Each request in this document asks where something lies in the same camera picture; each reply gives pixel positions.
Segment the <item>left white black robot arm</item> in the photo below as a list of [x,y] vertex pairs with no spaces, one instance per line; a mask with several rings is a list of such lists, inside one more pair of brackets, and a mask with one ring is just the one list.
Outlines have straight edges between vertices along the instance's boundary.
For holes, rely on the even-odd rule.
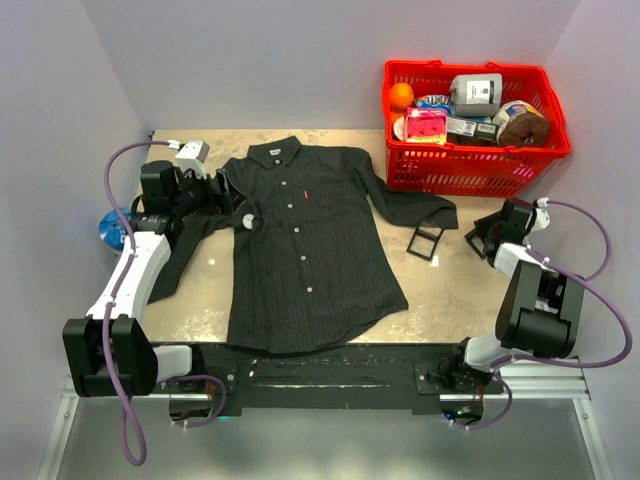
[[82,397],[117,393],[148,395],[172,379],[185,392],[200,390],[207,368],[189,346],[154,346],[140,324],[163,267],[186,239],[186,219],[197,214],[228,215],[243,201],[225,170],[215,175],[166,160],[141,168],[141,194],[134,200],[117,266],[86,315],[66,322],[62,338],[71,379]]

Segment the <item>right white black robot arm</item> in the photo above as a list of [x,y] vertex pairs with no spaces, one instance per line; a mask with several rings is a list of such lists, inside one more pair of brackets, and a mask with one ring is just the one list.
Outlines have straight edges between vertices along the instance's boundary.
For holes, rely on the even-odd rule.
[[549,225],[544,207],[511,198],[498,212],[476,220],[465,235],[481,259],[509,278],[509,285],[494,331],[463,340],[438,367],[447,387],[466,393],[488,384],[503,357],[556,360],[572,352],[584,288],[545,266],[525,245],[530,233]]

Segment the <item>black pinstriped button shirt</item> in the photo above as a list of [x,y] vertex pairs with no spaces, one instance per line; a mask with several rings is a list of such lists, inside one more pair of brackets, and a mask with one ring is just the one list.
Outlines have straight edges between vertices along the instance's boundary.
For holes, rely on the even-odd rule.
[[[296,137],[251,146],[225,164],[245,201],[232,215],[187,220],[176,258],[151,300],[172,296],[200,241],[234,231],[233,298],[227,340],[272,354],[320,350],[351,340],[407,299],[384,253],[374,219],[401,227],[423,218],[458,225],[455,205],[423,192],[393,191],[369,153],[308,146]],[[242,224],[254,215],[252,230]]]

